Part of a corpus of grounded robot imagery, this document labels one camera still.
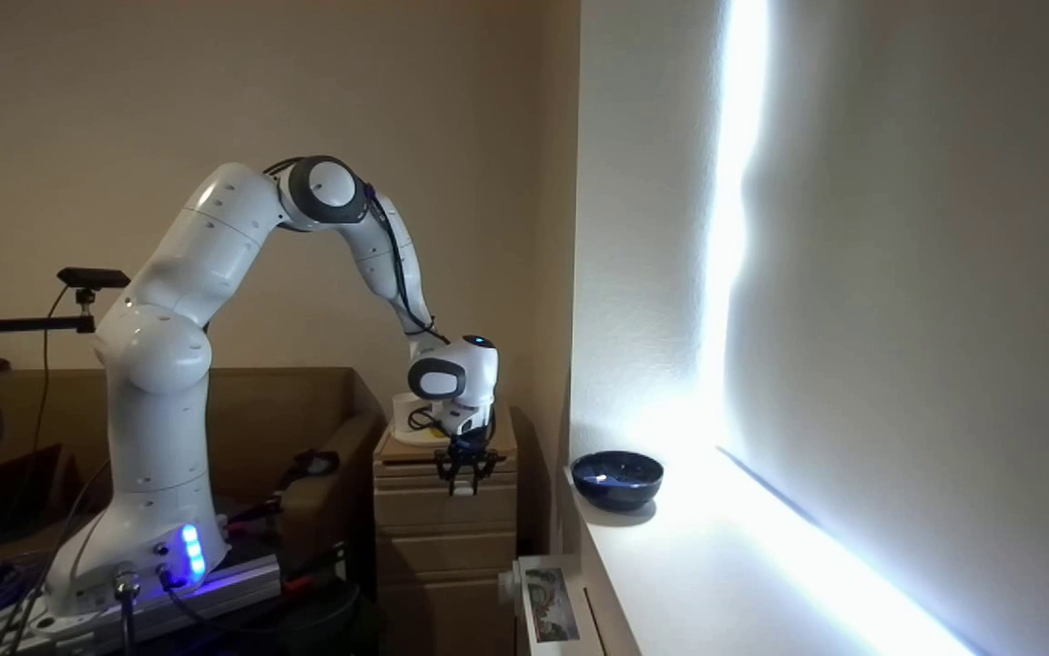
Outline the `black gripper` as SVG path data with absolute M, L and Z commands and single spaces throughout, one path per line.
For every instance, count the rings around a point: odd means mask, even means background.
M 495 461 L 490 433 L 487 431 L 466 431 L 446 444 L 442 461 L 436 461 L 436 477 L 449 483 L 449 495 L 454 495 L 460 465 L 477 465 L 473 471 L 473 490 L 480 490 L 483 477 L 490 475 L 487 471 L 490 461 Z

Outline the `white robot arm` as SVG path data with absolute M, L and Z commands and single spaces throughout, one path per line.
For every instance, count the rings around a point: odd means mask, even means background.
M 339 232 L 407 334 L 407 391 L 431 425 L 450 444 L 490 437 L 499 351 L 435 328 L 396 206 L 339 156 L 223 162 L 95 328 L 113 495 L 49 567 L 45 601 L 57 617 L 109 609 L 120 572 L 204 583 L 226 562 L 209 481 L 209 325 L 276 229 Z

